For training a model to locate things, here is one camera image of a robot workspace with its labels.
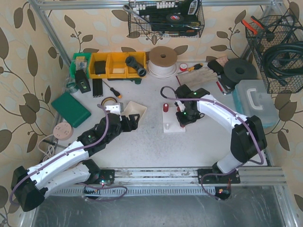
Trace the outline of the white tray of springs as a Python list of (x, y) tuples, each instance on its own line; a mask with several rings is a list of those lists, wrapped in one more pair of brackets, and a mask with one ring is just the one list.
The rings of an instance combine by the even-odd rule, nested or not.
[(122, 112), (122, 115), (129, 116), (130, 114), (139, 114), (140, 119), (138, 124), (140, 124), (142, 119), (144, 118), (146, 110), (146, 106), (130, 101)]

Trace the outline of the white peg base plate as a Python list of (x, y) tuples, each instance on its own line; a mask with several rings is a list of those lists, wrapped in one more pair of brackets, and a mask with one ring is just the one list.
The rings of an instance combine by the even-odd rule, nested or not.
[(162, 111), (163, 132), (164, 133), (179, 133), (186, 132), (185, 127), (181, 127), (177, 120), (177, 107), (169, 106), (168, 112)]

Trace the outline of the beige work glove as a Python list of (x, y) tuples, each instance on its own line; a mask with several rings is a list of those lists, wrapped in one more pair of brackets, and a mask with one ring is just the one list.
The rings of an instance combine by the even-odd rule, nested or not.
[(177, 75), (176, 78), (181, 86), (187, 85), (190, 89), (202, 86), (204, 83), (218, 82), (217, 73), (208, 67), (182, 73)]

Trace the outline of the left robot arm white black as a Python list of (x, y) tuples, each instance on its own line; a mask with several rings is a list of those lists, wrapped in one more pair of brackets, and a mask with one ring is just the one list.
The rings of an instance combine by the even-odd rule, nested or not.
[(11, 182), (12, 195), (16, 199), (13, 204), (28, 212), (61, 188), (98, 181), (100, 168), (91, 156), (103, 150), (122, 132), (136, 130), (139, 119), (139, 114), (120, 116), (109, 113), (60, 153), (28, 169), (16, 168)]

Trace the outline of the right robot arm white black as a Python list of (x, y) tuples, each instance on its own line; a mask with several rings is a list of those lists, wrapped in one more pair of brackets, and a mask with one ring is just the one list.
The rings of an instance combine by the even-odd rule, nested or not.
[(187, 85), (182, 85), (174, 93), (177, 103), (184, 106), (176, 113), (182, 126), (196, 122), (204, 114), (230, 133), (230, 152), (213, 165), (215, 173), (226, 174), (247, 162), (264, 164), (262, 150), (267, 147), (267, 141), (257, 116), (247, 117), (233, 111), (203, 88), (192, 91)]

